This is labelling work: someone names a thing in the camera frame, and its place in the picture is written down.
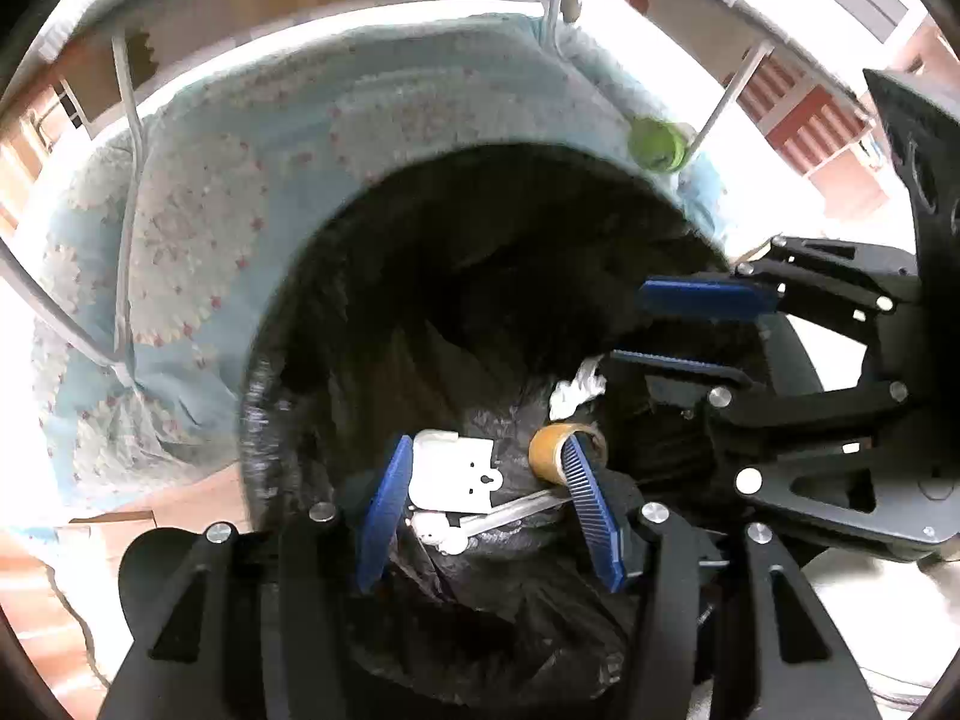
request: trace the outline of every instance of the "roll of tape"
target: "roll of tape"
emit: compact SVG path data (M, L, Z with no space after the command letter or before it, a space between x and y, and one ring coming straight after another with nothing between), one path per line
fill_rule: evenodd
M599 430L592 425L576 422L555 422L537 430L530 442L527 457L530 460L530 469L536 476L554 485L566 487L566 476L560 464L560 447L574 433L586 433L589 436L597 448L600 464L606 466L607 440Z

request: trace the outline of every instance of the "blue gripper pad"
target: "blue gripper pad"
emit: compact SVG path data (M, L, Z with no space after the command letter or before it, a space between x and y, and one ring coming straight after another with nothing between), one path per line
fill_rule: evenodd
M400 517L403 517L413 473L414 442L409 436L401 436L360 531L356 575L360 592L370 591L383 574L387 555L390 554L390 542L397 532Z
M651 278L640 287L640 307L660 317L753 322L778 302L770 287L730 279Z
M587 541L593 571L609 591L616 592L624 581L620 533L576 436L560 447L560 467Z

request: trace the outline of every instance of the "metal pole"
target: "metal pole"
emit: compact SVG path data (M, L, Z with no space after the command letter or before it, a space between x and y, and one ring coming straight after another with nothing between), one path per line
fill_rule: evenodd
M117 73L117 85L120 87L120 100L127 114L133 143L133 168L131 169L130 189L127 191L127 205L123 214L123 227L120 233L120 252L117 258L117 298L113 324L113 354L117 363L114 371L124 386L133 386L133 338L130 331L130 255L133 246L133 220L136 218L136 196L140 187L140 177L146 162L143 124L136 111L136 98L133 95L133 81L130 76L130 60L127 57L127 38L123 32L113 36L113 64Z
M557 50L557 22L560 18L560 0L550 0L544 14L541 47Z
M80 354L104 367L116 363L113 355L99 348L90 334L80 327L64 309L61 309L40 284L32 279L20 261L13 256L6 242L2 240L0 240L0 277L13 287L13 291L24 299L37 316L50 325L64 341L73 344Z
M739 69L737 69L736 73L733 75L733 78L730 80L730 83L727 84L727 88L724 90L723 97L720 98L719 103L717 103L717 107L714 108L713 113L710 114L709 118L707 119L707 123L704 124L703 129L697 133L697 136L693 139L693 143L690 143L690 148L686 150L686 156L683 158L683 165L688 165L697 155L697 152L704 144L704 140L707 138L707 135L709 135L710 131L713 129L714 124L717 123L717 119L719 119L720 115L727 108L729 108L732 103L735 103L738 97L740 97L740 93L750 81L754 71L757 69L757 66L760 65L760 62L762 62L772 50L774 50L774 44L764 38L752 48L750 53L747 54Z

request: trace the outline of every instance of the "bed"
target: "bed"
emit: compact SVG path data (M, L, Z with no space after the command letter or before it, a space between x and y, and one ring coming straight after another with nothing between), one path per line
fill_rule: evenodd
M0 435L17 437L0 464L7 524L110 511L235 460L248 348L272 294L313 231L396 167L525 140L639 172L633 117L700 127L722 91L707 72L625 2L583 4L577 25L558 25L557 50L524 13L368 26L200 73L145 117L128 285L136 385L0 295L12 360ZM633 50L614 45L613 23ZM62 148L69 169L41 177L11 248L109 346L130 132ZM731 257L784 228L820 231L821 196L736 106L679 175L653 178L691 234Z

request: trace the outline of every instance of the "black plastic bag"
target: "black plastic bag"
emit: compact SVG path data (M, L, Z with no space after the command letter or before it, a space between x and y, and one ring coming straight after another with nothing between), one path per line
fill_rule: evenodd
M343 502L398 434L424 428L494 440L494 505L540 490L526 451L550 392L615 347L762 380L755 328L654 323L637 307L648 275L711 269L722 258L664 196L569 148L479 146L387 177L315 235L262 324L242 427L254 523ZM641 377L576 418L604 431L613 469L666 500L709 497L706 439L656 410ZM528 710L615 683L637 603L594 579L563 507L451 557L401 524L382 581L345 598L343 619L365 672L448 704Z

